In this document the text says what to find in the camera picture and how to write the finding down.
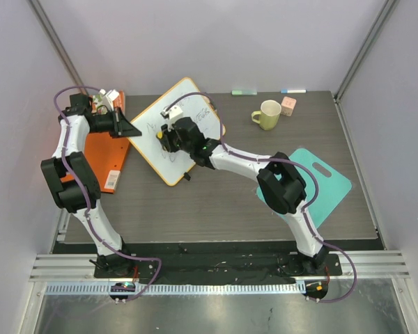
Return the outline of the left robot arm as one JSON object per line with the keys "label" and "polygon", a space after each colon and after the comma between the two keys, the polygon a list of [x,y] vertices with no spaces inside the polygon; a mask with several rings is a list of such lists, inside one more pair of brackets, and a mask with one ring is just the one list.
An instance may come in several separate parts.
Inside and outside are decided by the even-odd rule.
{"label": "left robot arm", "polygon": [[121,278],[135,267],[122,236],[111,226],[100,199],[98,178],[84,154],[89,134],[107,133],[112,138],[140,136],[123,114],[117,90],[100,90],[89,96],[70,96],[70,105],[59,111],[61,133],[51,158],[40,168],[57,207],[65,209],[82,222],[96,249],[95,267]]}

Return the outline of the whiteboard with orange frame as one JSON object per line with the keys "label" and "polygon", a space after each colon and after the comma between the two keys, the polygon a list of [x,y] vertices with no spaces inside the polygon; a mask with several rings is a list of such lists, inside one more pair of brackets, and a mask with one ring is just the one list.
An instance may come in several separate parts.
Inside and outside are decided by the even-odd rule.
{"label": "whiteboard with orange frame", "polygon": [[[169,186],[175,186],[195,163],[183,151],[169,153],[162,149],[157,133],[167,120],[160,113],[179,97],[198,90],[193,80],[185,77],[131,121],[141,131],[141,136],[130,137],[130,142]],[[184,116],[189,116],[198,125],[206,138],[219,139],[221,134],[226,133],[225,129],[219,128],[218,115],[202,96],[186,97],[178,102],[178,106],[183,110]]]}

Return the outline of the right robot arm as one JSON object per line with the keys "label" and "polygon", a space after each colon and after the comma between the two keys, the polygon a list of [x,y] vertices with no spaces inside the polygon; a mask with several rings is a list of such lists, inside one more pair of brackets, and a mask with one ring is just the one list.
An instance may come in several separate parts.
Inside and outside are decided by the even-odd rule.
{"label": "right robot arm", "polygon": [[295,238],[297,260],[302,270],[315,275],[325,268],[327,246],[308,210],[302,165],[278,152],[273,156],[236,150],[223,139],[207,138],[189,117],[162,125],[156,135],[167,152],[183,151],[201,167],[225,170],[258,182],[264,202],[281,214]]}

